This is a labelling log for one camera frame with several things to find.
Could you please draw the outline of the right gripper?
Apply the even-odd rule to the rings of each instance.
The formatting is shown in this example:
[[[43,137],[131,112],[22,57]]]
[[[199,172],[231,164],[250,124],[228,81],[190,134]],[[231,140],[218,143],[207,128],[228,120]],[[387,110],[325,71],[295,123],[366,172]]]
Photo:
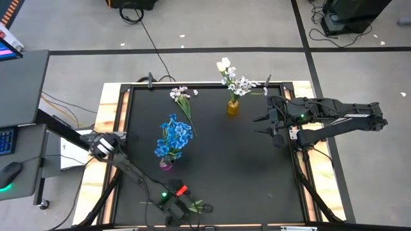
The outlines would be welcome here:
[[[269,120],[271,125],[268,128],[255,130],[255,132],[271,135],[273,145],[276,148],[283,148],[285,141],[280,131],[288,128],[288,116],[284,111],[286,100],[281,96],[269,96],[267,97],[267,103],[268,113],[255,118],[253,121],[260,122]]]

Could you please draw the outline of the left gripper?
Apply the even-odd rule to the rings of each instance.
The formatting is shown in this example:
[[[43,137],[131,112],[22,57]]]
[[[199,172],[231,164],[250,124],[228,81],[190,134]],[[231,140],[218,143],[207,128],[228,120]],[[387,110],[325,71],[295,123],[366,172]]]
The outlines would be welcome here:
[[[165,226],[179,227],[191,223],[193,213],[190,211],[197,210],[197,203],[193,202],[188,186],[182,180],[173,179],[164,188],[159,207],[166,215]]]

